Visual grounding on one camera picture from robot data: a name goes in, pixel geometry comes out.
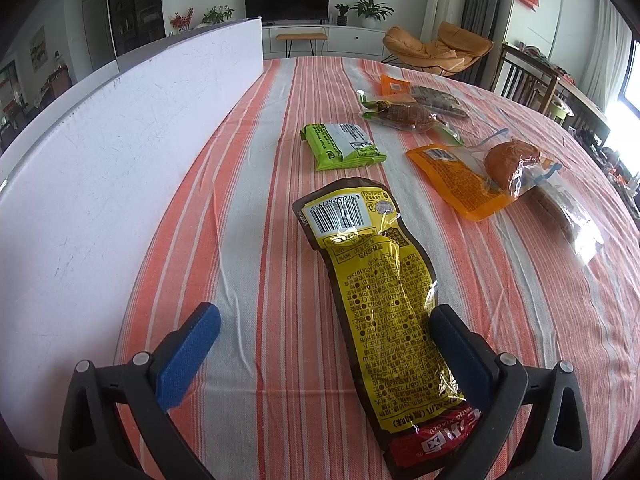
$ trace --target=red label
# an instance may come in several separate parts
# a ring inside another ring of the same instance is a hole
[[[415,433],[393,439],[389,444],[391,454],[402,467],[436,458],[462,444],[479,418],[480,411],[464,402],[450,412],[422,423]]]

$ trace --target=gray curtain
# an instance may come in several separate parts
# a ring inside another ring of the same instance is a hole
[[[480,36],[491,39],[494,34],[495,19],[498,11],[498,0],[465,0],[460,27],[470,30]],[[460,72],[456,79],[466,83],[478,84],[486,64],[486,56],[476,61],[465,71]]]

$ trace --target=television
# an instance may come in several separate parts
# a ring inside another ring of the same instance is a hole
[[[248,18],[263,20],[327,20],[329,0],[244,0]]]

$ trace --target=blue gripper pad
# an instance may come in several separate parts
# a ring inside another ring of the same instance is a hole
[[[469,331],[447,304],[439,305],[432,311],[429,334],[456,378],[466,401],[473,408],[487,412],[493,403],[494,377],[486,362],[495,359],[495,353],[478,334]]]
[[[220,334],[220,324],[220,311],[210,304],[166,366],[158,372],[156,400],[164,412],[182,402],[198,368]]]

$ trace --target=door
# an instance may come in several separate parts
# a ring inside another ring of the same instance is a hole
[[[86,46],[89,49],[94,71],[115,59],[113,45],[109,38],[106,10],[106,0],[82,0]]]

